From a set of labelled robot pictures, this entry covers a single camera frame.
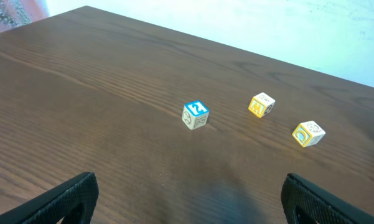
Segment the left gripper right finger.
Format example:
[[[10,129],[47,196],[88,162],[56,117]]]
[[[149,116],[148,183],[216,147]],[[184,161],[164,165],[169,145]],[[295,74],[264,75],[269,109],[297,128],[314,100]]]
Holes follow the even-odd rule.
[[[294,173],[286,176],[281,203],[288,224],[374,224],[374,216]]]

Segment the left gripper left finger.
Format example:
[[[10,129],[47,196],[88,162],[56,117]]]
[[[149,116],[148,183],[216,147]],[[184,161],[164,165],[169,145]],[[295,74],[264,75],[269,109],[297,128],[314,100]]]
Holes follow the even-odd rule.
[[[95,174],[82,172],[0,215],[0,224],[90,223],[99,196]]]

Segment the blue number 2 block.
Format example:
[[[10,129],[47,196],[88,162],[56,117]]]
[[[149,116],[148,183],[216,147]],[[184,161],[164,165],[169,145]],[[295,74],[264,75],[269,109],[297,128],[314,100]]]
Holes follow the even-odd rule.
[[[182,121],[191,129],[205,126],[209,116],[209,109],[200,101],[192,101],[184,105]]]

